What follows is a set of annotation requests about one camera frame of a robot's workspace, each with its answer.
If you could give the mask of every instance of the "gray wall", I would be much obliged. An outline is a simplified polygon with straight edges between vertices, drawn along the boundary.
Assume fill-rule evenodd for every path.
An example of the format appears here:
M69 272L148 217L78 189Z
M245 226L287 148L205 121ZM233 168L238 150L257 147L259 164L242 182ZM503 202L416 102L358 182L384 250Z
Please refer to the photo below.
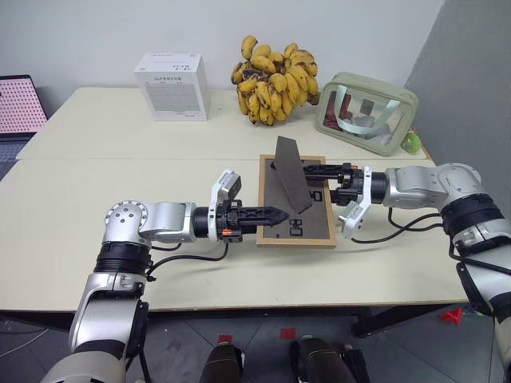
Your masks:
M473 165L511 217L511 1L447 0L406 87L435 163Z

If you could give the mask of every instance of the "bananas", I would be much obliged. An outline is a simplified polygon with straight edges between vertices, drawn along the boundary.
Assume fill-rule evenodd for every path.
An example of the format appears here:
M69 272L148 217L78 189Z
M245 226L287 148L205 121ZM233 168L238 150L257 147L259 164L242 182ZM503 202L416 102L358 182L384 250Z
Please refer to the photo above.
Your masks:
M268 54L268 58L272 60L276 65L284 63L284 56L281 54L281 52L271 52Z
M238 93L238 104L240 104L240 110L243 114L248 114L247 102L245 101L243 94L241 94L240 90L237 89L236 93Z
M250 57L252 57L252 50L256 44L257 39L252 35L248 35L243 39L243 42L241 43L241 55L248 60Z
M255 92L248 97L248 119L255 124L259 120L259 98Z
M268 121L268 117L271 115L271 112L269 109L266 109L266 108L262 108L260 107L259 108L259 119L262 121L262 122L267 122Z
M280 96L280 93L277 92L275 86L273 85L269 86L269 90L270 90L270 109L273 112L276 112L276 110L280 109L280 107L282 106L282 96Z
M271 53L271 48L268 44L264 44L261 46L258 46L257 49L252 53L252 56L265 56L268 57L268 55Z
M307 102L307 92L303 89L300 90L300 93L298 94L298 103L300 106L304 106Z
M289 100L294 104L298 101L298 95L300 93L300 87L296 79L290 73L284 74L287 82L287 95L289 96Z
M298 49L298 44L295 42L292 42L289 44L286 48L284 48L284 57L289 58L293 52L295 52Z
M282 110L284 111L284 113L286 113L286 116L289 116L291 114L294 107L295 105L291 102L291 100L289 100L287 92L282 92Z
M295 78L296 82L298 82L298 85L302 90L307 91L309 89L307 85L307 77L309 75L304 68L302 68L300 65L293 65L287 72Z
M270 82L275 86L277 92L283 92L286 90L287 82L286 77L280 73L274 73L270 76Z
M316 77L310 75L309 73L307 73L307 91L312 96L315 96L318 93L318 82Z
M256 87L256 84L257 84L257 80L258 80L258 77L257 75L252 75L250 78L248 78L247 80L243 81L243 82L240 82L238 84L238 90L243 93L244 95L247 95L249 94L255 87Z
M273 64L273 62L265 56L252 56L250 63L254 68L264 72L275 73L277 71L275 64Z
M241 54L246 61L231 72L240 111L253 123L272 126L285 121L296 105L319 100L318 66L312 53L292 42L283 53L268 44L258 45L249 35L243 39Z
M275 112L271 112L271 114L273 114L273 117L277 121L285 121L287 118L286 113L284 113L284 111L281 108L278 108Z
M263 108L269 109L271 105L270 92L268 90L268 83L265 81L258 81L255 84L255 95L259 98L259 103Z

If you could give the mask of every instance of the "yellow banana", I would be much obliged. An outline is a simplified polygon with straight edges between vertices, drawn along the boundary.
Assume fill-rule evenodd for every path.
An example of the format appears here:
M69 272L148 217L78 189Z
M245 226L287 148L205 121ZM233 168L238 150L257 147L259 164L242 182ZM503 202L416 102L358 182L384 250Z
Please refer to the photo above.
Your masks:
M289 116L291 112L293 111L294 105L289 100L289 96L287 95L287 92L282 92L282 110L284 113L286 113L286 116Z
M255 92L248 97L248 118L253 124L259 120L259 98Z
M240 104L241 112L243 114L248 114L247 102L245 101L243 94L241 94L239 89L237 89L236 92L238 93L238 104Z
M275 86L270 85L268 89L270 90L271 110L275 112L282 106L282 96L280 96L280 93L276 91Z
M274 122L275 122L275 118L273 117L273 115L271 113L268 114L268 119L266 120L266 125L273 126Z
M305 63L305 70L310 75L315 76L316 74L318 74L318 65L315 62L313 62L312 64Z
M284 73L286 73L289 70L289 68L291 68L291 60L286 59L284 61L284 68L286 69Z
M266 81L257 81L255 84L255 94L259 98L259 103L263 108L269 109L271 105L270 93Z
M263 108L263 107L259 108L259 119L262 122L268 121L268 116L270 116L270 115L271 115L271 113L270 113L269 109L266 109L266 108Z
M312 95L315 96L318 92L318 82L316 80L316 77L307 74L307 91Z
M250 122L252 122L253 124L256 124L257 121L259 121L259 115L257 116L253 116L252 114L248 114L248 119L250 120Z
M286 77L289 100L293 103L293 105L295 105L300 93L300 87L298 82L296 82L295 78L290 73L286 73L284 76Z
M252 53L252 56L265 56L268 57L268 55L271 53L271 48L268 44L262 44L261 46L258 46L255 48L254 52Z
M303 90L301 89L300 90L300 93L298 95L298 103L300 104L300 106L304 106L305 103L307 102L307 91L306 90Z
M273 114L273 117L278 121L285 121L286 120L286 113L282 110L282 108L278 108L276 112L271 112Z
M271 52L268 55L268 58L274 62L274 64L283 64L284 63L284 56L281 54L281 52Z
M265 56L252 56L250 63L254 68L263 70L264 72L275 73L277 71L275 64Z
M306 50L296 50L290 57L291 63L293 65L298 64L299 62L304 62L307 64L312 64L315 62L314 56L310 52Z
M241 55L247 60L252 57L252 50L254 46L257 44L257 39L253 37L251 34L243 39L241 43Z
M307 87L308 74L307 71L302 66L293 65L291 68L289 68L287 72L290 73L295 78L296 82L298 82L298 85L300 85L300 88L302 90L305 91L308 90Z
M255 87L258 77L256 75L251 76L247 80L238 84L238 89L244 95L249 94Z
M231 83L236 85L239 84L241 81L243 81L243 70L241 67L243 66L242 62L239 62L231 73Z
M295 42L292 42L284 49L284 57L289 58L293 52L298 49L298 45Z
M277 92L283 92L286 90L287 82L286 77L284 77L280 73L273 73L270 76L270 82L275 86L275 89L277 89Z

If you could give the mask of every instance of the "white label on box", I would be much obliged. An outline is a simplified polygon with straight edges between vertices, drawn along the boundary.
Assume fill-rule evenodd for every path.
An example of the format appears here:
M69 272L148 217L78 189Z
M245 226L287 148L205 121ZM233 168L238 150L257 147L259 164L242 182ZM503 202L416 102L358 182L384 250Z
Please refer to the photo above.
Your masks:
M145 84L154 110L176 113L199 112L195 87L190 84Z

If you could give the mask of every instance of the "pink screen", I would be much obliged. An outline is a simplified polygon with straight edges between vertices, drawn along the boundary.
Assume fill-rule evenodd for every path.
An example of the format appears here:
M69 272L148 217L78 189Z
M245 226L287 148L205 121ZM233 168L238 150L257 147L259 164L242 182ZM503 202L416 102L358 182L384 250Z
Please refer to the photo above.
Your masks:
M37 132L45 122L29 78L0 80L0 133Z

